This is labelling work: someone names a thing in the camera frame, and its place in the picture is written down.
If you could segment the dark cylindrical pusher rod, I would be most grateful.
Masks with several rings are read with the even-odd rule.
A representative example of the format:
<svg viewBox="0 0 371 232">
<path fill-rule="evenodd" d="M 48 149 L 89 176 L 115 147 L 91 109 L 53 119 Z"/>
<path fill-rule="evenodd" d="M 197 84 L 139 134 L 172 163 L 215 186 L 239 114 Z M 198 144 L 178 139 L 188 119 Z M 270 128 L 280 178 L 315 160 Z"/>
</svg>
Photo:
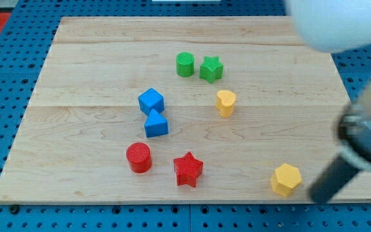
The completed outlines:
<svg viewBox="0 0 371 232">
<path fill-rule="evenodd" d="M 338 155 L 311 184 L 309 197 L 316 204 L 326 204 L 359 172 L 359 168 Z"/>
</svg>

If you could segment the grey tool mount flange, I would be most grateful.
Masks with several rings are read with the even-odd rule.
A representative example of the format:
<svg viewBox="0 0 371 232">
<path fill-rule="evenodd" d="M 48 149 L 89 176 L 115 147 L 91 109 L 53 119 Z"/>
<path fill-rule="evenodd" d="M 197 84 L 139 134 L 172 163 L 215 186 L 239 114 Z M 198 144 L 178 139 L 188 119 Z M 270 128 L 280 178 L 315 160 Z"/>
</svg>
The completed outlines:
<svg viewBox="0 0 371 232">
<path fill-rule="evenodd" d="M 352 162 L 371 171 L 371 106 L 349 104 L 338 123 L 338 138 L 350 146 Z"/>
</svg>

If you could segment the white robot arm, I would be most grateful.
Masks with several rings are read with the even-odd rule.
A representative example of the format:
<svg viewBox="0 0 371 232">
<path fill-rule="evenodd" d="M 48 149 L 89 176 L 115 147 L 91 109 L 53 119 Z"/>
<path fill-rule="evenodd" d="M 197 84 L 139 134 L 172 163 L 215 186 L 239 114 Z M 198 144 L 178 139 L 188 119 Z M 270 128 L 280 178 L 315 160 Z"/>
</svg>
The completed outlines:
<svg viewBox="0 0 371 232">
<path fill-rule="evenodd" d="M 285 2 L 287 13 L 311 48 L 338 53 L 371 44 L 371 1 Z M 360 171 L 371 171 L 371 81 L 344 110 L 338 122 L 336 158 L 309 188 L 309 197 L 325 204 Z"/>
</svg>

